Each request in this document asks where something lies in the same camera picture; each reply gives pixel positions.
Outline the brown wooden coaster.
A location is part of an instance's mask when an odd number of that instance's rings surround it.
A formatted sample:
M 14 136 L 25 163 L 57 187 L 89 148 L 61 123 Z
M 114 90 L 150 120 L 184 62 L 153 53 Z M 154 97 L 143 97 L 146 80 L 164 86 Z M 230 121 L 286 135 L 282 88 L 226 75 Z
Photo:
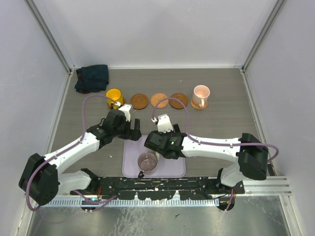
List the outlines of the brown wooden coaster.
M 142 110 L 148 106 L 149 100 L 145 94 L 137 93 L 131 97 L 130 103 L 134 109 Z
M 177 110 L 181 110 L 188 105 L 188 97 L 183 93 L 174 93 L 171 97 L 174 99 L 170 99 L 170 105 Z
M 119 109 L 120 107 L 122 107 L 122 106 L 126 103 L 126 100 L 125 100 L 124 97 L 123 97 L 123 101 L 120 102 L 120 106 L 118 106 L 115 102 L 113 102 L 113 101 L 111 101 L 111 100 L 107 100 L 107 101 L 108 101 L 107 106 L 108 106 L 108 108 L 109 108 L 110 110 L 112 110 L 112 109 Z

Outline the yellow mug black outside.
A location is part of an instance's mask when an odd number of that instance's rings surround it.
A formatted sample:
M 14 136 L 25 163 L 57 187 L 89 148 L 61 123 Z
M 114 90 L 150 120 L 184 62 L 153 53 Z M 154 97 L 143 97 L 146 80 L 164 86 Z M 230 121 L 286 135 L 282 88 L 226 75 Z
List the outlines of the yellow mug black outside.
M 120 102 L 123 101 L 123 94 L 117 88 L 112 88 L 108 90 L 106 96 L 109 98 L 109 100 L 115 102 L 118 106 L 120 106 Z

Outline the woven rattan coaster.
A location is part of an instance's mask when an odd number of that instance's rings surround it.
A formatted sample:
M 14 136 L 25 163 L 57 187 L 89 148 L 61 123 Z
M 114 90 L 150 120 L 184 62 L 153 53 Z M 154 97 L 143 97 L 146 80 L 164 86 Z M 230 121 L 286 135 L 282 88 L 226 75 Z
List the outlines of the woven rattan coaster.
M 158 109 L 164 108 L 168 105 L 168 100 L 166 99 L 167 95 L 164 93 L 156 93 L 151 97 L 150 103 L 153 107 L 157 107 Z
M 199 107 L 198 105 L 194 104 L 194 102 L 191 100 L 190 104 L 193 108 L 197 109 L 197 110 L 203 110 L 208 106 L 208 102 L 205 102 L 203 107 Z

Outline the pink mug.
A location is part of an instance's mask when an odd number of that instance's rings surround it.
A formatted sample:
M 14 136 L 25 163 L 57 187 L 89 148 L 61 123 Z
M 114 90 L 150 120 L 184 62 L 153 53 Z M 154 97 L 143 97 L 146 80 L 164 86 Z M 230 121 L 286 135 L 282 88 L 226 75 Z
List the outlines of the pink mug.
M 210 89 L 205 85 L 197 85 L 192 94 L 192 101 L 199 107 L 203 107 L 205 102 L 208 102 Z

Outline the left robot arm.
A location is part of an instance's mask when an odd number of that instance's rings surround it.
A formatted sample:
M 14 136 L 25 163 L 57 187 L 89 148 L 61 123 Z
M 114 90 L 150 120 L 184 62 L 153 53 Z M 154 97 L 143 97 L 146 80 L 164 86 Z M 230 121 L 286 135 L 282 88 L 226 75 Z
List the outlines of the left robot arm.
M 19 187 L 40 206 L 48 204 L 57 194 L 83 190 L 92 195 L 100 186 L 98 176 L 88 169 L 74 173 L 65 170 L 84 156 L 112 142 L 114 138 L 138 141 L 141 137 L 140 120 L 135 119 L 131 129 L 129 104 L 111 110 L 101 122 L 86 130 L 72 143 L 44 156 L 29 157 L 19 180 Z

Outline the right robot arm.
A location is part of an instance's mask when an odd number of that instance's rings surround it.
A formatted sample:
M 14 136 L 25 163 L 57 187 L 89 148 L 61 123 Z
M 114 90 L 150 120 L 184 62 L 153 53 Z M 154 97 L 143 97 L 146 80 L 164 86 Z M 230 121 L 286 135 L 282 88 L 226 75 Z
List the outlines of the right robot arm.
M 231 162 L 218 171 L 216 188 L 226 194 L 245 179 L 266 180 L 269 151 L 263 143 L 249 133 L 240 138 L 201 138 L 175 130 L 152 131 L 144 146 L 166 159 L 210 157 Z

